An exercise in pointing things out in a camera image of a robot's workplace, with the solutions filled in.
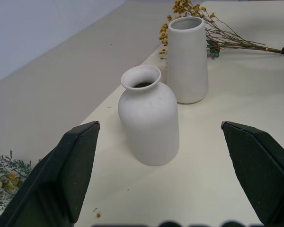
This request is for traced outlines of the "yellow dried flower bunch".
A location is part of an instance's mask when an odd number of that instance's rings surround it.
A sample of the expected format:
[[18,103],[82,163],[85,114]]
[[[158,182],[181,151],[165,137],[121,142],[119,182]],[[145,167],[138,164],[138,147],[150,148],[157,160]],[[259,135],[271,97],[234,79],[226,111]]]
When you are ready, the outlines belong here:
[[160,29],[159,40],[164,47],[168,45],[168,25],[178,18],[194,16],[203,19],[205,22],[206,41],[211,39],[216,41],[221,50],[246,49],[284,55],[284,47],[281,50],[274,49],[265,44],[248,41],[242,38],[230,26],[219,20],[215,13],[209,14],[206,7],[201,7],[200,4],[193,4],[191,0],[175,0],[172,10],[177,16],[172,17],[168,15],[168,22],[163,24]]

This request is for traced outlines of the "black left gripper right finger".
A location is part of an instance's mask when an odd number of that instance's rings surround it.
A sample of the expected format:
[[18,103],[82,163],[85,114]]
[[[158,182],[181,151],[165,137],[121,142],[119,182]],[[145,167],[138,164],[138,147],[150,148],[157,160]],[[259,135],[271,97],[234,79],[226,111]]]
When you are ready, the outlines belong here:
[[264,227],[284,227],[284,148],[267,132],[221,125],[236,177]]

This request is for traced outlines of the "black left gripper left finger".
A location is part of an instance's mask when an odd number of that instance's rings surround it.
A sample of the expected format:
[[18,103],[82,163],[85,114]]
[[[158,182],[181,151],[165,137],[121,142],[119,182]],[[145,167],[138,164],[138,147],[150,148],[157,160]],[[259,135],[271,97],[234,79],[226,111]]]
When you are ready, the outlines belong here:
[[73,227],[89,186],[98,121],[66,132],[0,215],[0,227]]

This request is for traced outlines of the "green and yellow flower bunch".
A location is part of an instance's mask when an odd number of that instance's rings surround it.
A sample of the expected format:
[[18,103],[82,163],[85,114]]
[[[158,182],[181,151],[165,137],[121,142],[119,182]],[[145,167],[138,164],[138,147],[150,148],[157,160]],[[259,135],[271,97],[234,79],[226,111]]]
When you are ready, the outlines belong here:
[[32,162],[13,158],[13,151],[0,156],[0,215],[32,172]]

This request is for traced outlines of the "white flared-neck ceramic vase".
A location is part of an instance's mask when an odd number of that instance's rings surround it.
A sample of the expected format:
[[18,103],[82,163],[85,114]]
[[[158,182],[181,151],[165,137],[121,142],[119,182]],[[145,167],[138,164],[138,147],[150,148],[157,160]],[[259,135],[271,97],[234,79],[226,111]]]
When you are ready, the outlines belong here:
[[152,65],[127,70],[121,77],[125,91],[118,115],[134,156],[148,166],[170,162],[179,151],[178,104]]

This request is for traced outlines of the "tall white tapered ceramic vase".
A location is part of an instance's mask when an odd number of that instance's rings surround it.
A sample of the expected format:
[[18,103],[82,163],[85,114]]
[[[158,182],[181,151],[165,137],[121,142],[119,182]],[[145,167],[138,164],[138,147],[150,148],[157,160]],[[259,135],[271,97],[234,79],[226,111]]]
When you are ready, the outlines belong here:
[[209,90],[205,23],[199,17],[181,17],[168,26],[167,85],[177,102],[201,101]]

